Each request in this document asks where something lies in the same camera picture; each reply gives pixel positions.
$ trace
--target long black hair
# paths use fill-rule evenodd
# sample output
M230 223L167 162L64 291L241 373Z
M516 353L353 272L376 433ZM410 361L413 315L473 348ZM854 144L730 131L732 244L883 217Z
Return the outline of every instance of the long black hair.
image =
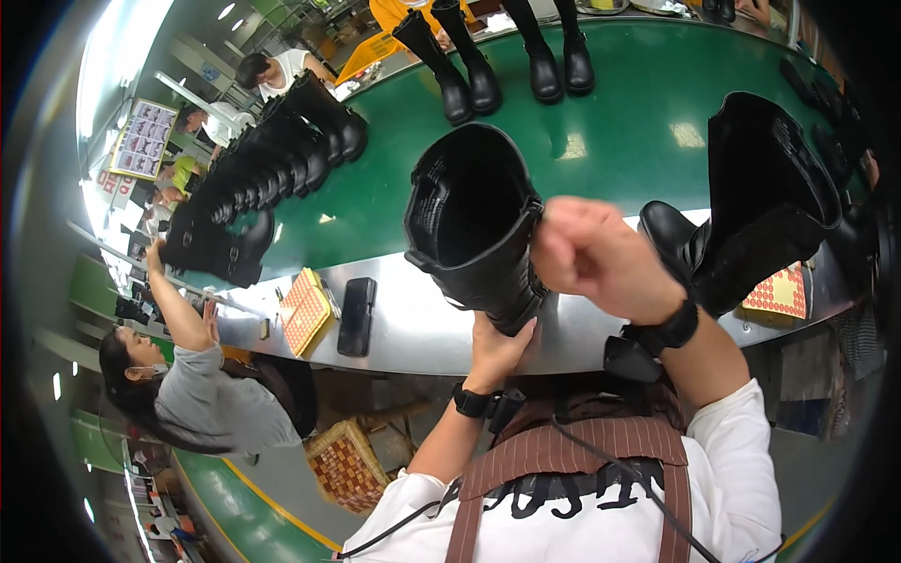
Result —
M238 65L238 74L235 82L245 90L250 90L257 85L257 76L266 72L269 68L269 59L262 53L252 53L241 60Z
M154 402L157 399L160 379L135 382L125 376L125 370L133 366L132 358L122 343L118 327L112 329L100 341L100 370L104 374L106 396L110 403L125 415L128 420L153 434L157 439L175 448L202 454L224 454L231 448L221 446L203 446L179 438L167 430L157 416Z

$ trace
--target gray shirt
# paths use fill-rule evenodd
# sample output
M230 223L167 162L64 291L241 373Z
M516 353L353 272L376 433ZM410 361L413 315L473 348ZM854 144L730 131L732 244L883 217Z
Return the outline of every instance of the gray shirt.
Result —
M175 362L159 385L154 404L167 430L205 446L252 455L273 446L302 443L285 409L255 379L233 379L220 369L223 349L193 352L175 347Z

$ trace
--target white t-shirt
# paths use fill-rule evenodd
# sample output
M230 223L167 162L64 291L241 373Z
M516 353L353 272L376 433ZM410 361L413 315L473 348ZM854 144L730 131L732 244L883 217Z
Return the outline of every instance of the white t-shirt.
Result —
M167 537L171 536L172 531L178 527L175 519L170 516L157 516L153 519L153 523L159 530L159 535Z
M757 380L698 411L682 442L688 456L695 538L723 563L753 561L774 550L782 514ZM660 463L635 460L651 474L651 487L662 500ZM623 490L621 483L629 479L608 464L596 476L571 477L566 485L577 488L578 496L567 498L560 476L543 475L551 484L540 495L547 499L537 508L529 506L532 492L542 488L536 486L536 476L523 477L499 501L497 489L486 495L477 563L657 563L663 514L640 484ZM348 561L442 563L460 503L455 492L434 477L404 471L343 547L350 551L442 498L440 511L436 507L418 516ZM692 549L691 561L705 560Z
M304 60L310 51L303 49L289 49L284 53L274 57L281 67L282 76L285 77L285 86L274 88L265 82L259 85L259 93L263 96L263 101L282 95L294 84L294 77L304 72Z
M226 102L213 102L210 105L225 114L225 117L237 122L241 126L239 129L235 130L226 123L219 121L213 114L210 114L209 117L206 118L206 123L203 125L204 131L207 136L209 136L210 141L216 143L223 149L228 148L229 142L240 135L241 130L244 129L244 127L256 124L253 115L250 115L247 112L239 112Z

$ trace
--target wrist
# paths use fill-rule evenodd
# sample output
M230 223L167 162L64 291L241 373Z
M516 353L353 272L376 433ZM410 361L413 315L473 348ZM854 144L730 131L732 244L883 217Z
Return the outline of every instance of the wrist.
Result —
M682 307L682 302L688 299L686 289L675 280L670 280L669 286L656 293L654 306L642 316L641 319L631 319L638 326L657 326L665 323Z
M497 387L496 382L488 382L481 377L473 377L472 374L469 374L463 381L463 389L476 395L491 395L495 387Z

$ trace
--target woven basket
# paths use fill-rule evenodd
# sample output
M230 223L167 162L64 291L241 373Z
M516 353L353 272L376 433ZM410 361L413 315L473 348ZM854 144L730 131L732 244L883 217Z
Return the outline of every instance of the woven basket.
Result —
M326 501L356 514L372 512L391 479L356 421L338 422L304 447Z

